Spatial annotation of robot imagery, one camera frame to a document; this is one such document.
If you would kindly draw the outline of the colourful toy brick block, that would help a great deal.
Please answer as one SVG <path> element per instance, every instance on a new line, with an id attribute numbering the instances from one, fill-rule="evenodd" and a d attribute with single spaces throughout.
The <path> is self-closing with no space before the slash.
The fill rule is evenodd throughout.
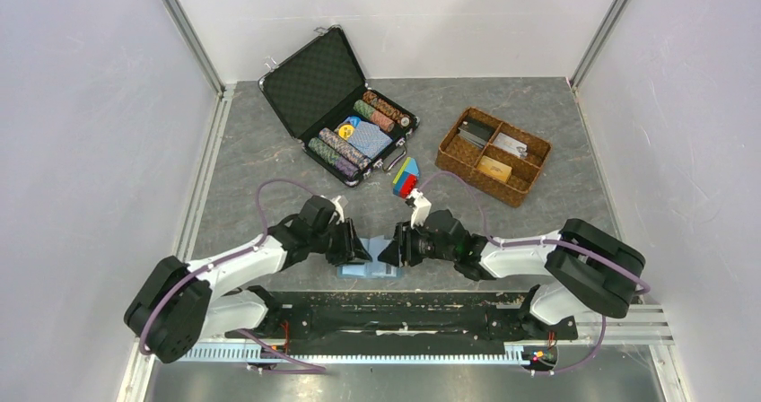
<path id="1" fill-rule="evenodd" d="M 407 199 L 415 189 L 420 178 L 420 170 L 415 158 L 407 157 L 393 179 L 392 193 L 400 198 Z"/>

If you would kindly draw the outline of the woven wicker basket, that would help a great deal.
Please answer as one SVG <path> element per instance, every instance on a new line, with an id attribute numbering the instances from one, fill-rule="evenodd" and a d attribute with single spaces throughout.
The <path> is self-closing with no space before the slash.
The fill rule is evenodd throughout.
<path id="1" fill-rule="evenodd" d="M 488 133 L 482 146 L 469 142 L 459 131 L 465 124 L 477 123 L 484 125 Z M 520 156 L 499 146 L 498 139 L 502 136 L 525 144 L 525 154 Z M 481 109 L 468 107 L 439 144 L 435 164 L 506 205 L 518 207 L 538 180 L 551 150 L 552 145 L 547 140 Z M 505 180 L 496 178 L 487 171 L 485 165 L 488 162 L 509 167 L 510 175 Z"/>

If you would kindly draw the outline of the yellow dealer chip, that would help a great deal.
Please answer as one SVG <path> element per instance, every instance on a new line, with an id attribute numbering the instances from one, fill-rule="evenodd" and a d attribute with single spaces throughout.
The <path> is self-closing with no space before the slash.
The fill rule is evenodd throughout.
<path id="1" fill-rule="evenodd" d="M 348 140 L 354 133 L 354 126 L 351 124 L 343 124 L 337 128 L 337 134 L 344 140 Z"/>

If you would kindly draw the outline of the green purple chip stack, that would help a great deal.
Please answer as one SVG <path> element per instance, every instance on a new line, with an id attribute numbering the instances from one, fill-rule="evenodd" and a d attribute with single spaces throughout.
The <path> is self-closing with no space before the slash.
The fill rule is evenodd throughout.
<path id="1" fill-rule="evenodd" d="M 308 147 L 315 152 L 323 161 L 328 163 L 331 167 L 342 173 L 348 178 L 354 178 L 359 169 L 347 160 L 346 157 L 341 155 L 338 151 L 330 147 L 318 137 L 313 137 Z"/>

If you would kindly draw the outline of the gold VIP card stack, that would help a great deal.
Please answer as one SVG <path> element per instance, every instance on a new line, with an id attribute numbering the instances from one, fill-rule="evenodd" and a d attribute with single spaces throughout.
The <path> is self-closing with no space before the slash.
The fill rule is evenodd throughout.
<path id="1" fill-rule="evenodd" d="M 477 169 L 489 176 L 490 178 L 497 179 L 502 183 L 507 183 L 512 175 L 512 167 L 506 163 L 499 162 L 491 157 L 483 156 L 480 158 L 477 164 Z"/>

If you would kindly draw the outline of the blue card holder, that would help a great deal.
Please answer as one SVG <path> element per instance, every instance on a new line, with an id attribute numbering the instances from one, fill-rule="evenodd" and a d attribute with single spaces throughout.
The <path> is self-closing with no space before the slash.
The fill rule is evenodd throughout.
<path id="1" fill-rule="evenodd" d="M 398 267 L 380 262 L 380 253 L 388 247 L 390 240 L 383 236 L 361 238 L 362 246 L 369 252 L 371 260 L 361 264 L 342 265 L 337 270 L 339 278 L 353 279 L 396 279 L 401 277 Z"/>

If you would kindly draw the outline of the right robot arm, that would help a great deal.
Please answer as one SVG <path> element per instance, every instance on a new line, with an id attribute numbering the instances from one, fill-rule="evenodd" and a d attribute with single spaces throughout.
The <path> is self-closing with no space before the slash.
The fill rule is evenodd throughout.
<path id="1" fill-rule="evenodd" d="M 633 298 L 650 290 L 642 279 L 646 260 L 641 253 L 577 218 L 558 231 L 504 239 L 469 232 L 451 211 L 440 210 L 421 224 L 398 223 L 379 255 L 394 267 L 417 266 L 427 258 L 449 261 L 474 281 L 552 278 L 552 283 L 530 289 L 518 314 L 520 330 L 530 337 L 589 311 L 622 319 Z"/>

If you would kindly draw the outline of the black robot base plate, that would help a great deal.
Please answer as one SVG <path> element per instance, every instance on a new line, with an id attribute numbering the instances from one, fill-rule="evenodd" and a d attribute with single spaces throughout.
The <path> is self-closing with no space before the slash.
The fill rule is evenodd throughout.
<path id="1" fill-rule="evenodd" d="M 506 343 L 573 341 L 576 322 L 529 317 L 526 293 L 269 292 L 251 330 L 290 355 L 499 354 Z"/>

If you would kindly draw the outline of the brown orange chip stack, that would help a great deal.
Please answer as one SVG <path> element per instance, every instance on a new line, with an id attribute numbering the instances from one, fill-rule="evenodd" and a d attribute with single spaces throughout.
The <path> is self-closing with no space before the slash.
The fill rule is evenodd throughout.
<path id="1" fill-rule="evenodd" d="M 411 117 L 373 91 L 366 91 L 363 94 L 363 101 L 402 127 L 409 127 L 412 124 Z"/>

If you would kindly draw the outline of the blue playing card deck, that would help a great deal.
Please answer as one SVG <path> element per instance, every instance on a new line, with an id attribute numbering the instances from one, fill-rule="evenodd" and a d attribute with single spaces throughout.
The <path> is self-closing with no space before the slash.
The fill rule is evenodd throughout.
<path id="1" fill-rule="evenodd" d="M 391 138 L 377 125 L 361 121 L 346 141 L 370 159 L 376 158 L 391 144 Z"/>

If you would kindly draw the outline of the black poker chip case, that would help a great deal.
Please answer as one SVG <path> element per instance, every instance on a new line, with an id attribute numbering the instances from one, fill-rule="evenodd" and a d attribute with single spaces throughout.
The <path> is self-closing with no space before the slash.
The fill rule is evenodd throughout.
<path id="1" fill-rule="evenodd" d="M 354 188 L 383 167 L 383 160 L 406 144 L 419 128 L 420 119 L 367 82 L 349 38 L 339 24 L 318 27 L 317 36 L 258 80 L 258 88 L 307 155 L 346 186 Z M 354 103 L 366 92 L 374 93 L 409 122 L 395 125 L 387 136 L 391 143 L 370 159 L 370 165 L 352 176 L 329 164 L 309 147 L 322 128 L 338 127 L 354 112 Z"/>

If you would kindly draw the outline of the white card stack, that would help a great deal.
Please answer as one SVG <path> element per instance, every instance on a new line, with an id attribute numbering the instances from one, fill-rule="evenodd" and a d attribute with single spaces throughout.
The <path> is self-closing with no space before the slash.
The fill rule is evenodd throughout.
<path id="1" fill-rule="evenodd" d="M 528 156 L 528 146 L 505 133 L 499 133 L 492 142 L 492 145 L 519 158 L 526 158 Z"/>

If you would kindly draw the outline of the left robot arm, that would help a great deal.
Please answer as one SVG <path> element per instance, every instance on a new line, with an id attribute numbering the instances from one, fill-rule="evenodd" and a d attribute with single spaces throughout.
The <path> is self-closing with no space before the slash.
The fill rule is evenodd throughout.
<path id="1" fill-rule="evenodd" d="M 336 267 L 371 261 L 346 217 L 342 196 L 310 197 L 297 214 L 210 258 L 161 259 L 124 315 L 143 355 L 163 363 L 184 356 L 198 340 L 232 331 L 272 336 L 282 325 L 276 302 L 246 285 L 301 263 L 312 254 Z"/>

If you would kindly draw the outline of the green pink chip stack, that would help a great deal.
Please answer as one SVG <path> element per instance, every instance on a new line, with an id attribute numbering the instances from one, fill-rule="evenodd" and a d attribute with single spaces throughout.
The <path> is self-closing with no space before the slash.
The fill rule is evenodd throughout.
<path id="1" fill-rule="evenodd" d="M 386 133 L 390 133 L 394 129 L 395 122 L 391 118 L 363 100 L 354 102 L 354 110 Z"/>

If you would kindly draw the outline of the dark card stack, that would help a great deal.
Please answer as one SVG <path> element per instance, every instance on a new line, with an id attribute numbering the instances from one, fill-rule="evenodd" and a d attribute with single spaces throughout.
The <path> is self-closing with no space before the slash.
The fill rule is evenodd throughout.
<path id="1" fill-rule="evenodd" d="M 486 123 L 474 119 L 472 117 L 466 117 L 458 125 L 459 136 L 467 142 L 483 149 L 490 141 L 492 135 L 495 132 L 495 127 L 491 127 Z"/>

